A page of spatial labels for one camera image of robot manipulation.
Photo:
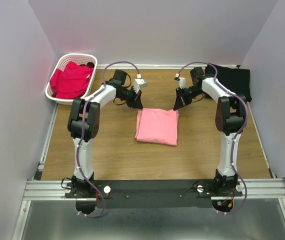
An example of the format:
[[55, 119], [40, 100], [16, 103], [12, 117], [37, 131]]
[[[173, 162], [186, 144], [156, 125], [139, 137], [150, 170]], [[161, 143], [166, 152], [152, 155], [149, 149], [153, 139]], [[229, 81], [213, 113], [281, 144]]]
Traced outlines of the light pink t shirt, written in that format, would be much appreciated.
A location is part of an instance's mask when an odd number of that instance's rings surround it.
[[176, 146], [179, 116], [173, 109], [143, 108], [137, 112], [134, 137], [138, 142]]

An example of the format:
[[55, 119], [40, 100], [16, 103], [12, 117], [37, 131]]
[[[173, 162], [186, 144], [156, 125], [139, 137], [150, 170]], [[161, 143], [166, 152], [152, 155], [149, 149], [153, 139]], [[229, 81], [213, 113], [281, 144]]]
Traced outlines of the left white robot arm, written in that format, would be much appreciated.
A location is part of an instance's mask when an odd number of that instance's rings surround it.
[[110, 101], [119, 99], [132, 109], [143, 108], [141, 102], [142, 88], [147, 81], [141, 74], [131, 86], [125, 86], [128, 74], [123, 70], [115, 70], [113, 77], [101, 84], [100, 88], [85, 98], [73, 100], [69, 114], [67, 129], [73, 140], [75, 149], [75, 169], [71, 183], [65, 187], [66, 194], [91, 197], [97, 192], [93, 186], [94, 170], [92, 165], [93, 139], [100, 127], [101, 109]]

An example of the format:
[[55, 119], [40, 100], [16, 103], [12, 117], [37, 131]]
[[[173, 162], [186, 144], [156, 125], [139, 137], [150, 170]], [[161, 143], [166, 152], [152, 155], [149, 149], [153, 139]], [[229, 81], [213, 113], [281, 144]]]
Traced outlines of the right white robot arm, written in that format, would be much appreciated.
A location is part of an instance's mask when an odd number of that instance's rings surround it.
[[218, 71], [205, 74], [201, 67], [190, 71], [192, 86], [178, 72], [174, 80], [178, 82], [173, 110], [179, 110], [192, 103], [199, 95], [207, 94], [216, 103], [215, 126], [220, 132], [220, 159], [215, 171], [211, 189], [218, 196], [224, 196], [238, 184], [237, 155], [238, 144], [248, 121], [246, 97], [227, 89], [217, 79]]

